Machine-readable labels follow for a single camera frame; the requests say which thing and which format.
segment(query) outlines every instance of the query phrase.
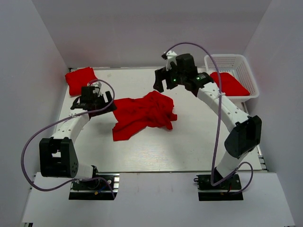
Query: crumpled red cloth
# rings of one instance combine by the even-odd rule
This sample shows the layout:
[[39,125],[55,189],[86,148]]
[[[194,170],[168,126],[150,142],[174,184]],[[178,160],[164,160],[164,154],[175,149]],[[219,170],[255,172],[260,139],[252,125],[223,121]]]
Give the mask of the crumpled red cloth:
[[87,86],[87,83],[97,79],[94,70],[90,67],[69,72],[65,75],[66,82],[70,87],[70,96],[81,95],[81,88]]
[[[210,74],[215,83],[219,86],[219,78],[217,72]],[[226,96],[249,96],[250,92],[242,86],[242,84],[228,72],[220,72],[222,91]]]
[[148,93],[143,98],[122,98],[115,100],[117,109],[114,115],[118,120],[113,128],[113,140],[128,140],[149,127],[163,127],[172,130],[171,121],[177,120],[177,115],[172,113],[174,102],[171,98],[157,91]]

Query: folded red cloth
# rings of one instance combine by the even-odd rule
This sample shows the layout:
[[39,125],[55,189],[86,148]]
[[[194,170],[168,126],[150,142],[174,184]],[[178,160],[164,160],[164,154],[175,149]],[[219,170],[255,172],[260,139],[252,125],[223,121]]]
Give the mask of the folded red cloth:
[[128,140],[138,131],[149,127],[163,127],[172,130],[171,121],[177,120],[172,113],[174,102],[157,91],[143,98],[122,98],[115,100],[114,115],[118,123],[113,128],[114,141]]
[[[218,74],[213,72],[210,74],[211,78],[214,79],[215,83],[219,86]],[[235,77],[227,72],[220,72],[222,91],[227,96],[249,96],[250,92],[237,81]]]
[[81,95],[81,88],[87,86],[87,83],[97,79],[94,70],[90,67],[69,72],[65,75],[66,82],[70,87],[70,96]]

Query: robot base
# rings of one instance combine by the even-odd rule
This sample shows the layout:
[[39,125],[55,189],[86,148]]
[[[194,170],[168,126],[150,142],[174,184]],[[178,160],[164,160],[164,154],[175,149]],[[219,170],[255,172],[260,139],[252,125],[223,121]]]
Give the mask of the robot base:
[[[120,174],[96,173],[94,177],[103,177],[107,180],[114,195],[116,196],[119,188]],[[95,180],[88,182],[73,182],[69,200],[114,200],[111,191],[103,181]]]
[[242,193],[234,194],[241,189],[239,175],[235,174],[230,179],[213,187],[209,175],[197,175],[194,182],[198,185],[199,201],[240,201]]

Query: red towel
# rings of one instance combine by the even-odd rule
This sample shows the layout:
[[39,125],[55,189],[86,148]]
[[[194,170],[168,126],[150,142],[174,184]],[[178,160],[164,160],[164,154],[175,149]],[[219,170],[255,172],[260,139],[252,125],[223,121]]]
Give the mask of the red towel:
[[[210,74],[211,78],[214,79],[215,83],[219,86],[219,79],[216,72]],[[226,96],[249,96],[250,92],[237,81],[235,77],[227,72],[220,72],[222,91],[225,92]]]
[[70,96],[81,95],[81,88],[87,86],[87,83],[97,79],[94,70],[90,67],[69,72],[65,75],[66,82],[70,86]]
[[115,100],[115,105],[117,109],[114,115],[118,123],[113,128],[114,141],[128,140],[146,126],[166,126],[172,130],[171,121],[177,120],[177,115],[172,113],[173,100],[157,91],[152,91],[143,98],[118,99]]

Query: cable clip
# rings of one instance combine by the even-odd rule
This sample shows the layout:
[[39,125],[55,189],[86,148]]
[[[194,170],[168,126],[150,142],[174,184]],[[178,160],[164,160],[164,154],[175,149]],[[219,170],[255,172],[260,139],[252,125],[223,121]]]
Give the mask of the cable clip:
[[217,99],[217,98],[220,97],[220,96],[224,96],[224,95],[225,95],[225,92],[219,92],[219,94],[216,96],[215,99]]

